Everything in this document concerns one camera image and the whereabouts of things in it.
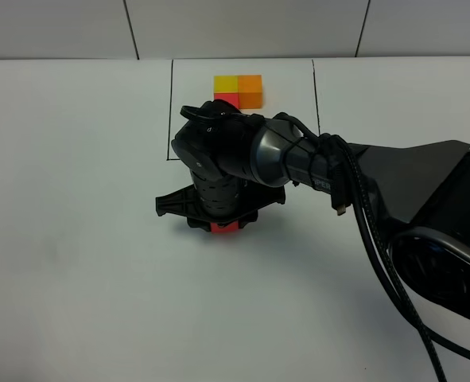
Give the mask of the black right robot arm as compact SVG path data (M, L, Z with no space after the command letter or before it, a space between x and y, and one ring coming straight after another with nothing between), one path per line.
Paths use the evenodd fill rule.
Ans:
M156 200L193 228L242 227L285 201L287 183L327 193L343 213L369 209L398 275L423 298L470 320L470 145L408 148L315 135L285 113L245 115L223 100L182 107L172 140L192 184Z

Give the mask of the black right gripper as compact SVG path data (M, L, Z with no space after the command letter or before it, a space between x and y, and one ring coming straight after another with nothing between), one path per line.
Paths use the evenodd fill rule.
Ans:
M285 203L285 177L274 181L221 173L212 179L197 170L189 173L191 185L156 198L157 215L184 217L190 228L203 231L211 231L212 223L229 224L234 221L238 221L239 229L243 229L257 221L261 209Z

